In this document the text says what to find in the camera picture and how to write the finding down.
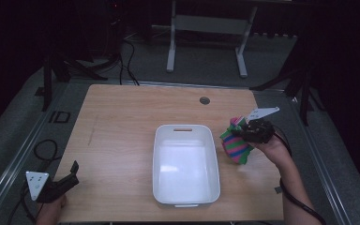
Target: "human hand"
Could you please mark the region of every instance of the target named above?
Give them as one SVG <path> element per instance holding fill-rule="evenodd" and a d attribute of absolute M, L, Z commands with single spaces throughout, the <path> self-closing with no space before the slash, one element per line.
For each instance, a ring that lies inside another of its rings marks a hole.
<path fill-rule="evenodd" d="M 288 149 L 276 135 L 273 135 L 268 143 L 249 142 L 248 144 L 260 149 L 279 169 L 293 163 Z"/>
<path fill-rule="evenodd" d="M 66 202 L 66 195 L 62 195 L 51 203 L 39 203 L 37 205 L 37 225 L 57 224 L 61 209 L 66 205 Z"/>

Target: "rainbow stuffed toy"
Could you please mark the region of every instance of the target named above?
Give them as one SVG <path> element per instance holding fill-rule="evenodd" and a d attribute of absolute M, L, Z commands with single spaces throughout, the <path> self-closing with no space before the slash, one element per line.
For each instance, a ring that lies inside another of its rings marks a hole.
<path fill-rule="evenodd" d="M 253 147 L 245 142 L 242 137 L 233 135 L 232 130 L 242 130 L 241 126 L 247 123 L 244 116 L 234 117 L 230 120 L 230 126 L 220 135 L 222 145 L 227 156 L 238 164 L 246 164 Z"/>

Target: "white plastic bin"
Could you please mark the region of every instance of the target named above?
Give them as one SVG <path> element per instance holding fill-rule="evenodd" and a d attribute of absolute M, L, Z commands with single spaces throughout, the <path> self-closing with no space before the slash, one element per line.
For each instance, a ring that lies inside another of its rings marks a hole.
<path fill-rule="evenodd" d="M 153 192 L 158 202 L 175 207 L 194 207 L 218 199 L 218 159 L 208 127 L 163 125 L 157 129 Z"/>

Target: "dark background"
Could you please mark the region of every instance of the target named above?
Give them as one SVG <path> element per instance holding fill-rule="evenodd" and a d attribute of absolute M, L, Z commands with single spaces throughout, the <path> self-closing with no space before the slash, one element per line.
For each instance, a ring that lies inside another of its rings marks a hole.
<path fill-rule="evenodd" d="M 248 10 L 248 6 L 233 11 L 220 3 L 203 4 L 185 1 L 178 9 L 225 17 L 244 17 Z M 96 55 L 116 54 L 120 36 L 110 23 L 119 18 L 148 41 L 151 24 L 170 24 L 170 7 L 171 1 L 165 0 L 0 1 L 0 115 L 42 66 L 52 46 L 74 59 L 88 61 Z M 286 67 L 300 68 L 313 62 L 312 85 L 360 172 L 360 1 L 338 1 L 334 7 L 262 4 L 252 32 L 298 36 Z"/>

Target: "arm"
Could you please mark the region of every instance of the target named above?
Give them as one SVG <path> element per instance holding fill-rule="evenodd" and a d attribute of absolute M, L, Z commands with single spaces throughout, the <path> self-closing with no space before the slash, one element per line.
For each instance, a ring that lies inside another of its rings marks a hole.
<path fill-rule="evenodd" d="M 300 202 L 313 209 L 313 205 L 306 193 L 300 173 L 297 170 L 286 147 L 278 137 L 273 136 L 268 143 L 251 143 L 252 146 L 262 150 L 278 168 L 283 185 Z M 283 199 L 283 214 L 285 223 L 293 224 L 321 224 L 318 219 L 290 202 L 285 196 Z"/>
<path fill-rule="evenodd" d="M 62 195 L 52 203 L 38 204 L 37 225 L 55 225 L 60 218 L 61 208 L 66 205 L 67 197 Z"/>

